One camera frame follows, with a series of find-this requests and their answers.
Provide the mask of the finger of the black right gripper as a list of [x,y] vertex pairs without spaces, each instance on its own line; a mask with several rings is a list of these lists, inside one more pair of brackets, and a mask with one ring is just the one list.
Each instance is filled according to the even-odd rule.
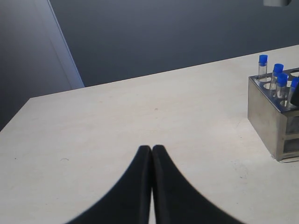
[[299,78],[295,77],[292,80],[290,88],[290,103],[294,106],[299,106]]

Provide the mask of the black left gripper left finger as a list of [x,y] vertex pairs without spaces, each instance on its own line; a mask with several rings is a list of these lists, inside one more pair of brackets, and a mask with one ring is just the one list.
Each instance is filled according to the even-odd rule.
[[147,224],[151,203],[151,148],[140,146],[118,182],[70,224]]

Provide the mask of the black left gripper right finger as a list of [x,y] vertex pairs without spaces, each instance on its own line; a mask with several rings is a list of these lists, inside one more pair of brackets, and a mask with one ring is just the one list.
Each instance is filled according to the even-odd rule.
[[152,149],[157,224],[240,224],[202,196],[181,174],[163,145]]

